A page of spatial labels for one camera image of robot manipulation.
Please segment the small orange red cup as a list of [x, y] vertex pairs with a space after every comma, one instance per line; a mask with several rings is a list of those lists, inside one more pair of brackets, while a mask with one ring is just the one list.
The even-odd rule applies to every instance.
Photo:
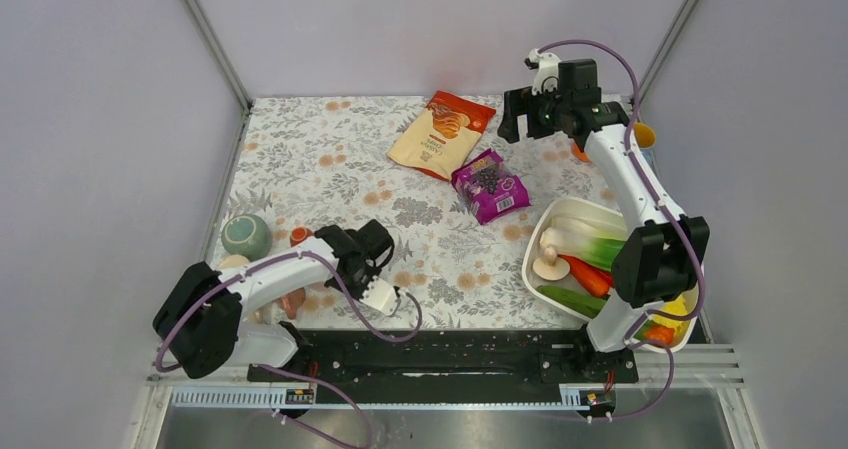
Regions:
[[314, 232], [306, 227], [296, 227], [289, 234], [289, 245], [296, 247], [314, 235]]

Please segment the orange mug black handle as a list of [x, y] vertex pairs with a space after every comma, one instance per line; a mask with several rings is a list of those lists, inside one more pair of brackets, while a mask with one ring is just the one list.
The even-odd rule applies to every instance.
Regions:
[[572, 143], [571, 152], [578, 160], [585, 162], [585, 163], [590, 162], [590, 158], [587, 156], [587, 154], [584, 151], [582, 151], [580, 149], [580, 147], [578, 146], [578, 144], [576, 142]]

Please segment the blue mug yellow inside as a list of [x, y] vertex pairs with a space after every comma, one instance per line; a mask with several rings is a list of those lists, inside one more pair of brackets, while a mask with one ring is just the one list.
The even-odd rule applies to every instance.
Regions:
[[653, 146], [656, 143], [656, 134], [652, 128], [642, 122], [635, 122], [633, 134], [640, 148], [641, 154], [647, 161], [648, 166], [655, 169], [655, 158]]

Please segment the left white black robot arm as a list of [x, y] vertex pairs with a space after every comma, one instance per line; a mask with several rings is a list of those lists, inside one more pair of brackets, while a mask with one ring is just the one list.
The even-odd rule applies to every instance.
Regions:
[[222, 270], [205, 262], [189, 266], [152, 321], [162, 344], [155, 359], [165, 373], [165, 355], [191, 379], [226, 366], [266, 364], [288, 380], [309, 370], [310, 354], [283, 325], [249, 321], [263, 306], [314, 284], [350, 295], [354, 305], [389, 314], [396, 288], [380, 273], [395, 242], [378, 221], [359, 229], [323, 227], [277, 255]]

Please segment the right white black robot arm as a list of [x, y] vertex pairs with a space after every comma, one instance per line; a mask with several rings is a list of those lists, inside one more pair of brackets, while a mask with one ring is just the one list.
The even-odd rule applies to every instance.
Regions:
[[603, 102], [595, 61], [533, 51], [525, 63], [536, 73], [533, 83], [505, 92], [498, 135], [517, 142], [520, 117], [530, 138], [566, 134], [600, 170], [627, 227], [611, 268], [616, 292], [584, 326], [590, 343], [573, 355], [577, 374], [597, 381], [613, 367], [611, 352], [625, 349], [665, 302], [705, 289], [710, 229], [704, 218], [688, 216], [650, 171], [633, 133], [636, 114]]

